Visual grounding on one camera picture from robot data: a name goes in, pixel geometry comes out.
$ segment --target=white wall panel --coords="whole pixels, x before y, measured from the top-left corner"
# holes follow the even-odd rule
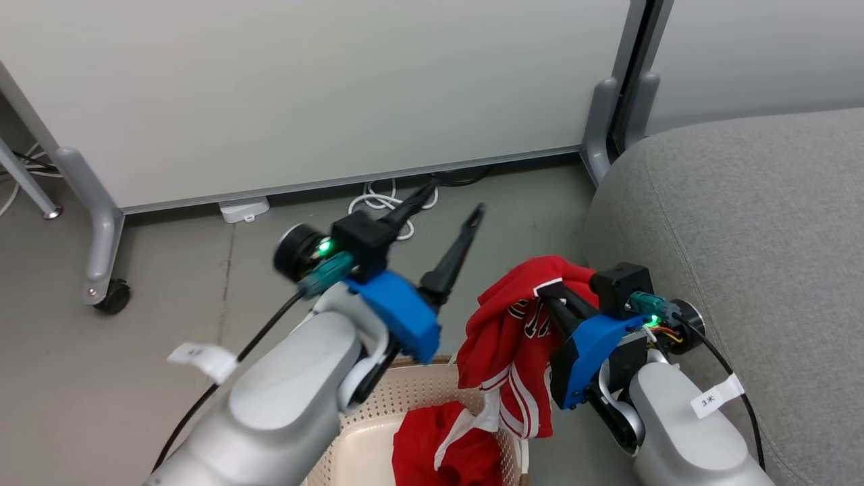
[[[6,0],[0,61],[121,208],[581,142],[626,0]]]
[[[676,0],[646,129],[864,106],[864,3]]]

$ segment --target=black wheel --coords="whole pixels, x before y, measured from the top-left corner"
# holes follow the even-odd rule
[[[113,316],[123,310],[129,303],[131,292],[122,278],[112,278],[108,283],[108,292],[102,302],[93,305],[100,312]]]

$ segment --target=red clothing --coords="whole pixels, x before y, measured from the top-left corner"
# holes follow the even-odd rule
[[[597,296],[588,289],[592,275],[594,270],[558,256],[529,259],[477,299],[480,308],[468,320],[456,363],[459,388],[487,393],[481,418],[492,416],[519,438],[552,435],[547,368],[562,339],[551,328],[537,289],[563,282],[596,307]]]
[[[495,437],[458,401],[411,410],[393,436],[398,486],[501,486]]]

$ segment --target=gray sofa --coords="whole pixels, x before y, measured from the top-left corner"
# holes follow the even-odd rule
[[[649,267],[699,308],[777,484],[864,484],[864,109],[745,118],[635,144],[588,214],[589,264]],[[704,349],[681,359],[707,389]],[[753,434],[739,400],[723,409]]]

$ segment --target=concrete floor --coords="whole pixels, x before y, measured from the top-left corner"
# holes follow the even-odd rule
[[[321,229],[359,188],[274,198],[251,224],[224,223],[215,206],[133,216],[115,276],[133,297],[115,317],[79,300],[90,239],[84,209],[62,181],[41,179],[65,208],[44,221],[24,194],[0,218],[0,484],[134,485],[149,474],[177,420],[207,386],[165,358],[183,342],[238,352],[294,291],[270,265],[283,232]],[[12,184],[0,177],[0,199]],[[415,219],[391,267],[419,279],[484,201],[486,219],[441,314],[442,353],[464,339],[476,297],[523,260],[548,253],[582,262],[581,224],[593,187],[580,164],[497,170],[466,188],[442,188]],[[299,323],[296,306],[245,363]],[[531,483],[633,484],[631,461],[589,407],[554,415],[555,436],[530,444]]]

